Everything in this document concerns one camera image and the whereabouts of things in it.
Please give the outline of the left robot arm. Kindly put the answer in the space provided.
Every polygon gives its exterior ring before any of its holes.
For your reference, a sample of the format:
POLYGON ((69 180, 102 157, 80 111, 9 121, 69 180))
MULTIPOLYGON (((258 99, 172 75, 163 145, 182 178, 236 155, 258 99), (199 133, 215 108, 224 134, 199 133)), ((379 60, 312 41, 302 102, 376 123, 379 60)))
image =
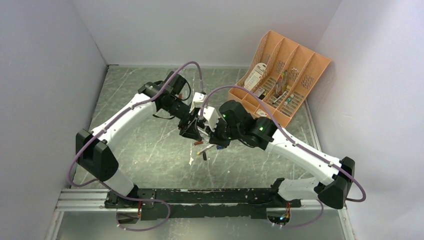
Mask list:
POLYGON ((179 120, 178 128, 184 138, 200 141, 202 137, 196 127, 200 104, 186 104, 179 97, 186 84, 187 80, 175 71, 170 72, 164 81, 144 84, 130 102, 106 122, 91 131, 82 129, 76 134, 76 153, 72 163, 115 191, 124 207, 134 207, 139 200, 139 188, 119 169, 114 156, 116 145, 137 124, 160 110, 179 120))

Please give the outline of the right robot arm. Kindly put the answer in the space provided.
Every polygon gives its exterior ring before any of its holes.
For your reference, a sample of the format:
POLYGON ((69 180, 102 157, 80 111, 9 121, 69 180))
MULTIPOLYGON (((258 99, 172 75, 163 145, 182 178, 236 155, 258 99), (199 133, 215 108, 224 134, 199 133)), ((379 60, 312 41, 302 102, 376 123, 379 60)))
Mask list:
POLYGON ((211 106, 200 109, 211 144, 227 147, 239 140, 249 147, 282 156, 312 174, 297 180, 282 180, 270 193, 270 202, 282 207, 292 200, 319 200, 333 209, 342 209, 355 182, 355 161, 327 155, 294 137, 273 119, 253 118, 241 103, 229 100, 219 110, 211 106))

